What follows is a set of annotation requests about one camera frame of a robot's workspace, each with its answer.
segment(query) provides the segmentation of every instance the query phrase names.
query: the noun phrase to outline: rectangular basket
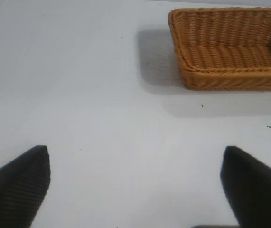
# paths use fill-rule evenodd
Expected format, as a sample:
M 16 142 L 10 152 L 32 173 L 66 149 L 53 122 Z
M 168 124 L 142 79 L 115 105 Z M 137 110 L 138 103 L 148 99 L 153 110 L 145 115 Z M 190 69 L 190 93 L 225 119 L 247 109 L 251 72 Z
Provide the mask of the rectangular basket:
M 168 15 L 185 86 L 271 91 L 271 8 L 185 8 Z

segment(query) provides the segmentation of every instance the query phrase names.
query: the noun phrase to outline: white table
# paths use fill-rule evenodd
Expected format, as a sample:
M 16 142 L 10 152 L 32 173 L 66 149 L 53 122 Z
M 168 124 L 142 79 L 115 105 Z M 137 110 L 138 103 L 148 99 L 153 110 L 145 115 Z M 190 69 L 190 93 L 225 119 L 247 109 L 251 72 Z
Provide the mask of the white table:
M 3 2 L 0 166 L 36 144 L 51 160 L 32 227 L 236 224 L 222 155 L 237 145 L 271 166 L 271 92 L 186 90 L 167 24 L 174 8 L 222 6 Z

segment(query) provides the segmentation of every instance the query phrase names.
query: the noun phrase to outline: basket rim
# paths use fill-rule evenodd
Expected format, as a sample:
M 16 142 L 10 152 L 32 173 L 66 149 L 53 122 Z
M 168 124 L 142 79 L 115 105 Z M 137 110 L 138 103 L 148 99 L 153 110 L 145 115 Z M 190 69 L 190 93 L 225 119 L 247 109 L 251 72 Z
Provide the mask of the basket rim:
M 176 42 L 176 51 L 179 52 L 182 60 L 184 62 L 183 68 L 187 71 L 200 72 L 200 73 L 249 73 L 249 72 L 271 72 L 271 67 L 243 67 L 243 68 L 233 68 L 233 67 L 223 67 L 223 68 L 198 68 L 190 64 L 183 52 L 180 45 L 180 39 L 178 38 L 178 33 L 175 28 L 175 17 L 180 13 L 200 13 L 200 12 L 230 12 L 230 11 L 256 11 L 256 12 L 271 12 L 271 7 L 224 7 L 224 8 L 180 8 L 174 9 L 168 14 L 168 21 L 170 26 L 170 31 L 172 38 Z

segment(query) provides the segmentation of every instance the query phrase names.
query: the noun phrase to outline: black fabric pad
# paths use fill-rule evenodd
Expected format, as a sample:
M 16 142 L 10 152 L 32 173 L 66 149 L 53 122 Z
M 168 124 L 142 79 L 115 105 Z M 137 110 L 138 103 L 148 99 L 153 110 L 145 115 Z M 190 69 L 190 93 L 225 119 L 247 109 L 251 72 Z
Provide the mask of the black fabric pad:
M 46 146 L 35 146 L 0 169 L 0 228 L 29 228 L 50 184 Z
M 229 146 L 224 154 L 221 179 L 242 228 L 271 228 L 271 168 Z

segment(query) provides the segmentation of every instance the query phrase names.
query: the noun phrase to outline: wicker basket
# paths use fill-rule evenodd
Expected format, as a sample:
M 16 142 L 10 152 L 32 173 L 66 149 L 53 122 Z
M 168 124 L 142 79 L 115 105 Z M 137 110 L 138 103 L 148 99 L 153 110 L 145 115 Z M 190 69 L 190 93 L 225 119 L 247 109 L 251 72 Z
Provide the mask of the wicker basket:
M 168 20 L 187 88 L 271 91 L 271 8 L 175 9 Z

